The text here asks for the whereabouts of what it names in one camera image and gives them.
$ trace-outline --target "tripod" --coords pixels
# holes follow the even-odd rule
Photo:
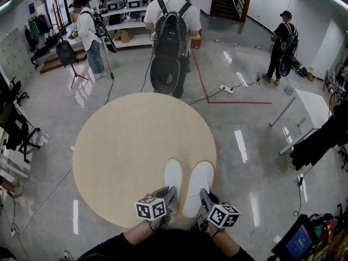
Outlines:
[[[74,71],[74,78],[73,78],[73,80],[72,80],[72,83],[71,83],[71,89],[72,89],[72,87],[73,87],[73,85],[74,85],[74,81],[75,81],[75,78],[76,77],[82,77],[83,79],[86,79],[87,81],[89,80],[88,78],[85,78],[85,77],[83,77],[83,76],[80,76],[76,71],[75,71],[75,68],[74,68],[74,66],[72,65],[72,64],[70,64],[71,65],[71,67],[72,67],[72,70]]]

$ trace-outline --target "shelf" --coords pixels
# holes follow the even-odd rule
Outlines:
[[[141,7],[141,8],[133,8],[133,9],[127,9],[126,7],[124,7],[121,10],[110,11],[107,14],[103,14],[102,17],[110,16],[110,15],[132,13],[134,11],[146,11],[146,9],[147,9],[147,6],[144,6],[144,7]]]
[[[139,28],[139,27],[145,27],[145,22],[123,21],[120,24],[108,25],[107,26],[107,31],[113,31],[113,30],[119,30],[119,29],[127,29],[127,28]]]
[[[148,38],[148,34],[134,35],[133,38],[127,42],[122,43],[121,41],[115,41],[114,44],[117,48],[131,47],[131,46],[149,46],[152,45],[152,41]]]

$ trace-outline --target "screen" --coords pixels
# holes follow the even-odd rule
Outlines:
[[[304,253],[312,246],[313,241],[310,238],[304,225],[301,225],[295,235],[285,246],[294,260],[301,260]]]

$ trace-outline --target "black cap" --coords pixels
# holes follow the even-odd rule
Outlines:
[[[289,11],[284,11],[284,12],[281,14],[281,17],[283,17],[283,15],[288,16],[291,20],[293,19],[293,15],[292,15],[291,12],[289,12]]]

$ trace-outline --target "power strip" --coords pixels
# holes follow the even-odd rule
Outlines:
[[[226,92],[226,93],[229,93],[230,95],[232,95],[234,93],[233,89],[226,87],[224,85],[220,85],[219,89]]]

